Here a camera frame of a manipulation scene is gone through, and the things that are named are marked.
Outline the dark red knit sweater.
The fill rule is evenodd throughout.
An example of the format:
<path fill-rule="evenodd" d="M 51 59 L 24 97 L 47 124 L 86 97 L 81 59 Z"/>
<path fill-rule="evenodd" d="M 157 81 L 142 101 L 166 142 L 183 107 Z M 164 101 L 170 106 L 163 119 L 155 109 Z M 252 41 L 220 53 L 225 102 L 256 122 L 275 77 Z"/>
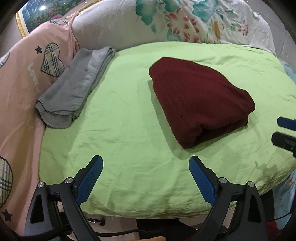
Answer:
<path fill-rule="evenodd" d="M 248 124 L 250 94 L 217 70 L 163 57 L 149 69 L 152 87 L 178 144 L 184 149 Z"/>

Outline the light green bed sheet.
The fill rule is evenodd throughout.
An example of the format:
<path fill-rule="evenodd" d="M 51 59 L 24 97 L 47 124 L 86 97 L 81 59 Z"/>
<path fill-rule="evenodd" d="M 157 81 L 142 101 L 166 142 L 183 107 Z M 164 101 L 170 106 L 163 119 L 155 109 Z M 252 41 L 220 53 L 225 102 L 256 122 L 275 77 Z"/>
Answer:
<path fill-rule="evenodd" d="M 248 125 L 183 149 L 152 90 L 149 68 L 161 57 L 209 66 L 245 89 L 256 109 Z M 103 171 L 82 209 L 88 214 L 127 218 L 185 218 L 205 215 L 206 203 L 189 172 L 197 155 L 231 183 L 252 181 L 260 194 L 295 169 L 292 153 L 274 146 L 282 132 L 276 121 L 295 118 L 295 83 L 273 54 L 231 44 L 158 42 L 119 51 L 78 119 L 66 129 L 45 130 L 39 176 L 61 183 L 95 155 Z"/>

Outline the grey folded towel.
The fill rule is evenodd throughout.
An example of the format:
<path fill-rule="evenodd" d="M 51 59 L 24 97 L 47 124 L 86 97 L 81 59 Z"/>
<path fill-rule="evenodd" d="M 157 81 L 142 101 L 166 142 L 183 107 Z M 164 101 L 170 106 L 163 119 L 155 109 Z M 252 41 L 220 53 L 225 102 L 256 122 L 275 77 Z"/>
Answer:
<path fill-rule="evenodd" d="M 111 47 L 80 49 L 64 73 L 38 98 L 36 110 L 43 122 L 51 128 L 68 128 L 80 115 L 115 54 Z"/>

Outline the pink heart-print pillow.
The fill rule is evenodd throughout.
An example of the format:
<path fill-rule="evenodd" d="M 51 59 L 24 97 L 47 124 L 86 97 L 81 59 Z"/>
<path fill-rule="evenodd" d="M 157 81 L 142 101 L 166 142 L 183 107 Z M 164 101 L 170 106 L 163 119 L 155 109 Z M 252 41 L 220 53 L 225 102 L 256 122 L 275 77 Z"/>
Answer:
<path fill-rule="evenodd" d="M 45 125 L 35 105 L 79 49 L 74 18 L 39 25 L 1 57 L 1 221 L 18 235 L 39 182 Z"/>

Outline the white floral quilt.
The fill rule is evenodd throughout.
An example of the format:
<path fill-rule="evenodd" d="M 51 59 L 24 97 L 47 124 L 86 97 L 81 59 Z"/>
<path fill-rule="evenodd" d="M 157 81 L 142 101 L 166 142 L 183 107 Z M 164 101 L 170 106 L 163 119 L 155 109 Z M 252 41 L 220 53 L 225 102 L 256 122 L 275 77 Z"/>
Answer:
<path fill-rule="evenodd" d="M 180 41 L 275 51 L 268 23 L 245 1 L 100 1 L 74 18 L 72 31 L 90 50 Z"/>

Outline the gold-framed landscape painting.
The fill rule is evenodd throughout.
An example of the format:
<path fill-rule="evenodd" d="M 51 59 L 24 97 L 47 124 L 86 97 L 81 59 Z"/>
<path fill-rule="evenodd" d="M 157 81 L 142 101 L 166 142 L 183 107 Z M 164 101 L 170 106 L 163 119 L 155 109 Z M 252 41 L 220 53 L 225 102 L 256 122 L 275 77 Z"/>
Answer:
<path fill-rule="evenodd" d="M 90 0 L 31 0 L 17 13 L 16 23 L 22 37 L 49 20 L 67 17 L 98 3 Z"/>

